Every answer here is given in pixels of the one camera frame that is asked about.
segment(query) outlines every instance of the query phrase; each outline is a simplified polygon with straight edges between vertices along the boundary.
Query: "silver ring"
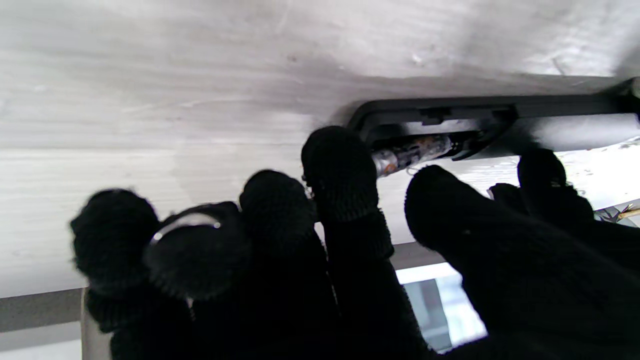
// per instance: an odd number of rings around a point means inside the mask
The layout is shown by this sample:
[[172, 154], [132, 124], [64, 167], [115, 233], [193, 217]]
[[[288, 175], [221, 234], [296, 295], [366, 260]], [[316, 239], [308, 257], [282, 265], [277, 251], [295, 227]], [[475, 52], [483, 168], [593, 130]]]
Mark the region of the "silver ring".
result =
[[179, 229], [181, 227], [201, 225], [211, 226], [214, 229], [219, 229], [222, 226], [217, 218], [214, 218], [210, 215], [205, 215], [203, 213], [190, 213], [184, 215], [183, 217], [179, 217], [176, 221], [158, 230], [151, 238], [151, 242], [149, 243], [149, 245], [157, 244], [161, 238], [165, 237], [173, 230]]

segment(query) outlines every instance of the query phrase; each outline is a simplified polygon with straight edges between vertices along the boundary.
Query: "knit fabric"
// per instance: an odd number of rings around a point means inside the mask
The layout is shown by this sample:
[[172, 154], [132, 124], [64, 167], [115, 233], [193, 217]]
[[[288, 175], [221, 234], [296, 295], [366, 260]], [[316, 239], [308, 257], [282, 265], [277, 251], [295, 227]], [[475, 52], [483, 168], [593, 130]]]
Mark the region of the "knit fabric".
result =
[[415, 239], [462, 274], [490, 335], [526, 333], [532, 346], [567, 358], [638, 354], [638, 280], [566, 233], [437, 166], [412, 179], [405, 215]]
[[536, 149], [520, 157], [518, 180], [529, 213], [550, 224], [593, 220], [589, 202], [566, 182], [566, 172], [551, 150]]
[[158, 226], [151, 205], [136, 194], [96, 193], [71, 221], [78, 270], [105, 294], [139, 285], [147, 278], [142, 252]]
[[325, 222], [324, 237], [333, 262], [384, 260], [394, 247], [382, 211], [377, 210], [350, 222]]
[[349, 222], [378, 210], [376, 166], [356, 134], [324, 127], [309, 136], [301, 157], [322, 221]]
[[554, 224], [619, 266], [640, 274], [640, 229], [596, 221], [589, 202], [566, 184], [562, 163], [548, 150], [535, 150], [518, 164], [521, 188], [494, 191], [503, 206]]
[[170, 231], [155, 245], [147, 247], [144, 263], [150, 270], [152, 282], [168, 295], [210, 299], [227, 291], [245, 275], [251, 258], [251, 242], [232, 202], [187, 209], [163, 225], [189, 213], [210, 215], [219, 220], [220, 228], [200, 225]]
[[148, 284], [129, 289], [117, 299], [101, 295], [90, 287], [85, 298], [85, 306], [102, 332], [123, 329], [171, 302], [175, 300], [161, 296]]
[[[302, 186], [270, 170], [246, 184], [242, 213], [231, 202], [186, 210], [216, 217], [219, 229], [178, 229], [150, 247], [160, 224], [144, 199], [125, 190], [90, 199], [72, 222], [76, 263], [90, 283], [89, 313], [113, 331], [114, 360], [640, 356], [640, 281], [621, 267], [638, 268], [637, 229], [588, 221], [585, 211], [567, 226], [549, 225], [549, 206], [580, 207], [584, 199], [552, 195], [569, 187], [548, 153], [531, 168], [521, 163], [522, 189], [498, 186], [496, 201], [440, 167], [412, 179], [410, 231], [462, 274], [489, 332], [443, 356], [422, 339], [389, 261], [393, 247], [366, 146], [329, 127], [312, 134], [302, 159], [327, 253]], [[159, 288], [195, 297], [191, 311]]]
[[277, 258], [304, 256], [304, 240], [314, 231], [316, 214], [300, 182], [263, 170], [247, 181], [240, 206], [257, 251]]
[[338, 309], [304, 188], [285, 174], [255, 174], [240, 195], [253, 244], [247, 276], [193, 304], [207, 358], [335, 357]]
[[111, 337], [109, 347], [112, 360], [203, 359], [184, 303], [167, 304], [160, 311], [119, 329]]
[[327, 127], [311, 134], [302, 163], [324, 226], [329, 273], [341, 314], [340, 354], [434, 356], [388, 260], [393, 245], [378, 209], [376, 170], [367, 147], [350, 131]]

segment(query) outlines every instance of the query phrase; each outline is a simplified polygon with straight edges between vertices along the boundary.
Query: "gloved hand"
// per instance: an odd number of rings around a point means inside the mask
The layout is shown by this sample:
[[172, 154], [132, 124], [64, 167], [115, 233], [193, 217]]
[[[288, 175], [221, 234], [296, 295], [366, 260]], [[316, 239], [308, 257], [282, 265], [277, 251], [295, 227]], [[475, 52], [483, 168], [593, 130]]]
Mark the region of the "gloved hand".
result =
[[265, 170], [239, 202], [242, 212], [204, 204], [160, 223], [145, 199], [107, 190], [73, 219], [86, 306], [114, 332], [113, 359], [335, 351], [338, 310], [304, 188]]
[[[550, 151], [522, 156], [518, 176], [521, 189], [490, 189], [495, 201], [438, 166], [417, 172], [407, 189], [410, 231], [462, 274], [489, 333], [448, 356], [638, 356], [640, 284], [614, 263], [631, 268], [628, 257], [608, 251], [612, 243], [637, 249], [629, 246], [640, 241], [637, 229], [595, 222]], [[598, 241], [588, 233], [596, 230]]]

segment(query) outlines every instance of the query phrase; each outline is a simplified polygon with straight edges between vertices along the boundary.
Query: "cylindrical battery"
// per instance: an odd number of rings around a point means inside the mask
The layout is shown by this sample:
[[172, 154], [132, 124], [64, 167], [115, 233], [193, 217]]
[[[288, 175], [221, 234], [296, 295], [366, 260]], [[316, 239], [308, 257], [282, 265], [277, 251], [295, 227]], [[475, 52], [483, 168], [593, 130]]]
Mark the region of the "cylindrical battery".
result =
[[447, 135], [428, 135], [401, 146], [378, 150], [371, 157], [376, 164], [378, 177], [385, 177], [442, 156], [453, 149], [453, 145]]

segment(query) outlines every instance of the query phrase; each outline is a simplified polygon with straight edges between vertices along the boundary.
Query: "white ceiling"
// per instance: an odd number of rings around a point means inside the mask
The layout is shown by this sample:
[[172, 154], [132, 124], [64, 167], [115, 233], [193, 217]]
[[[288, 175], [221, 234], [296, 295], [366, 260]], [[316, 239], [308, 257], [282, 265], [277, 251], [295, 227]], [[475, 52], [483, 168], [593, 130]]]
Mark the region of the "white ceiling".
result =
[[[67, 222], [95, 190], [236, 199], [364, 100], [594, 92], [640, 75], [639, 34], [631, 0], [0, 0], [0, 297], [84, 284]], [[608, 206], [640, 197], [639, 151], [564, 160]], [[510, 158], [445, 166], [515, 182]], [[398, 243], [408, 180], [380, 181]]]

